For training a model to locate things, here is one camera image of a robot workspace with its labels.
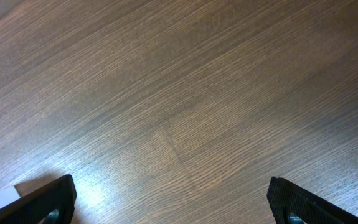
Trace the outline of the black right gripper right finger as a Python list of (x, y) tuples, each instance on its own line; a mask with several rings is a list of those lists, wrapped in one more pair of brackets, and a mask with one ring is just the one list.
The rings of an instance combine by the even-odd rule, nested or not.
[(278, 224), (358, 224), (358, 217), (281, 177), (272, 177), (267, 199)]

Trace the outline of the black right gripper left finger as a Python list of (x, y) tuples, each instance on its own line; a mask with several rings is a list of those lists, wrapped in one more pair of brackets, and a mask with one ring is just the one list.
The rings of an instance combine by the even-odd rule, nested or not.
[(0, 224), (71, 224), (77, 192), (70, 174), (0, 208)]

